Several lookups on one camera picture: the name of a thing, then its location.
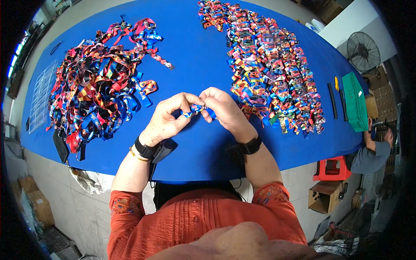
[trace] blue table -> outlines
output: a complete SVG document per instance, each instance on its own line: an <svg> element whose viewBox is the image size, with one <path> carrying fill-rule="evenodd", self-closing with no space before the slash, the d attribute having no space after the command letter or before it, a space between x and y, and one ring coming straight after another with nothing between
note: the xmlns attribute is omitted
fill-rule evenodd
<svg viewBox="0 0 416 260"><path fill-rule="evenodd" d="M265 17L275 18L280 27L285 27L296 34L301 41L310 69L314 72L318 92L321 94L322 109L326 117L322 134L310 134L304 139L302 134L292 131L283 135L280 128L270 126L262 128L260 121L252 117L251 122L257 128L265 145L273 154L281 170L293 168L333 156L348 154L357 150L362 141L362 133L355 133L348 122L344 122L339 94L335 91L338 108L338 119L334 120L327 83L334 85L334 77L339 78L354 71L363 90L368 88L351 64L328 42L302 24L282 14L247 2L240 3L242 8L258 12ZM69 163L73 167L89 171L115 175L119 164L129 151L129 146L148 124L156 104L179 92L199 95L208 87L217 87L230 93L231 76L233 75L226 62L225 34L215 27L204 30L197 17L199 7L196 0L170 1L160 4L159 1L134 1L97 13L58 36L42 53L29 84L28 94L23 110L22 126L30 115L30 104L36 78L54 59L62 61L66 50L77 46L82 39L95 39L97 30L106 31L108 26L120 21L120 15L126 14L126 21L136 21L149 17L153 19L156 31L165 40L158 42L159 54L176 68L171 71L145 56L137 68L143 72L142 80L153 79L159 90L149 95L154 105L133 114L133 119L124 122L115 133L114 138L102 141L94 139L87 144L86 159L79 162L75 154L70 154ZM107 42L112 45L117 37ZM53 55L52 48L62 41ZM124 37L119 44L131 49L132 43ZM30 135L22 129L22 145L51 160L60 162L52 135L45 128L49 121ZM196 181L220 180L241 177L241 172L230 162L224 149L235 141L228 131L218 122L208 124L201 115L192 118L191 123L173 140L178 144L176 150L157 165L154 180L161 181Z"/></svg>

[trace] pile of lanyards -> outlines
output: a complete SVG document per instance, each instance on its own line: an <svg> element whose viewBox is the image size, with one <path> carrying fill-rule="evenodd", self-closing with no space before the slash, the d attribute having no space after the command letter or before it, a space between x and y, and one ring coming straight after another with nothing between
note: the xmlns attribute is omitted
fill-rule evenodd
<svg viewBox="0 0 416 260"><path fill-rule="evenodd" d="M112 24L107 32L97 31L95 41L83 40L68 50L56 71L49 104L51 125L46 131L53 125L63 131L59 136L66 139L72 153L80 151L94 137L112 138L124 121L131 120L139 109L135 92L144 106L152 105L147 95L157 90L157 84L153 80L141 81L137 65L149 54L174 69L156 54L154 44L163 38L154 28L156 24L149 18L134 26L123 20ZM112 47L104 45L118 34ZM116 45L123 36L129 37L134 49L124 51L122 45Z"/></svg>
<svg viewBox="0 0 416 260"><path fill-rule="evenodd" d="M204 29L227 31L228 64L235 73L231 91L243 113L282 133L303 136L323 131L325 122L313 72L294 33L271 18L242 10L239 4L202 0L198 16Z"/></svg>

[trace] hand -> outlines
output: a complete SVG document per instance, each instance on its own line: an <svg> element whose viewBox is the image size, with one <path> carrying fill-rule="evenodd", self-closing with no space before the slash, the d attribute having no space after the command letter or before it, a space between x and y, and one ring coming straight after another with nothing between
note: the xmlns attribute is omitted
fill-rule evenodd
<svg viewBox="0 0 416 260"><path fill-rule="evenodd" d="M368 131L371 131L371 127L373 126L373 119L371 117L368 118Z"/></svg>
<svg viewBox="0 0 416 260"><path fill-rule="evenodd" d="M164 139L177 135L191 121L191 118L180 115L178 119L175 119L171 113L177 109L190 112L191 104L205 105L199 97L184 92L161 101L156 106L149 125L140 134L140 143L153 147Z"/></svg>
<svg viewBox="0 0 416 260"><path fill-rule="evenodd" d="M390 144L390 148L393 147L393 132L390 128L387 129L387 132L384 135L384 140Z"/></svg>
<svg viewBox="0 0 416 260"><path fill-rule="evenodd" d="M256 129L248 122L234 100L222 90L210 87L199 95L205 105L212 109L220 124L229 130L239 143L248 143L258 136ZM207 111L201 112L205 121L212 122Z"/></svg>

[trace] gray shirt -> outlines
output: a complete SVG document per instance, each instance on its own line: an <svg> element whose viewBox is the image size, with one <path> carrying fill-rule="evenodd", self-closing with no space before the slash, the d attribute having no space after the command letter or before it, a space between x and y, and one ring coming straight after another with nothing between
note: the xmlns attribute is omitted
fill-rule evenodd
<svg viewBox="0 0 416 260"><path fill-rule="evenodd" d="M351 164L351 172L359 174L372 174L386 164L390 156L388 142L376 142L376 151L367 147L360 148Z"/></svg>

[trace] embroidered sleeve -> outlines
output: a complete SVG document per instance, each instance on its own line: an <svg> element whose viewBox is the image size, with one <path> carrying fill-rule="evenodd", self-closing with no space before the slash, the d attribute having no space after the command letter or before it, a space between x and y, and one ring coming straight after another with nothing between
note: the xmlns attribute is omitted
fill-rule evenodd
<svg viewBox="0 0 416 260"><path fill-rule="evenodd" d="M112 256L115 248L122 250L126 247L132 231L145 215L141 193L112 191L109 206L111 233L107 254L109 259L118 259Z"/></svg>
<svg viewBox="0 0 416 260"><path fill-rule="evenodd" d="M264 185L253 196L253 204L269 209L276 217L279 227L292 243L307 245L305 233L297 219L295 208L289 201L289 192L279 181Z"/></svg>
<svg viewBox="0 0 416 260"><path fill-rule="evenodd" d="M127 198L115 198L111 206L111 217L116 214L129 213L138 217L143 217L140 211L141 201L134 196Z"/></svg>
<svg viewBox="0 0 416 260"><path fill-rule="evenodd" d="M267 184L256 191L252 203L266 205L289 201L289 192L279 181Z"/></svg>
<svg viewBox="0 0 416 260"><path fill-rule="evenodd" d="M141 193L112 191L110 196L111 230L126 229L131 223L139 223L145 212Z"/></svg>

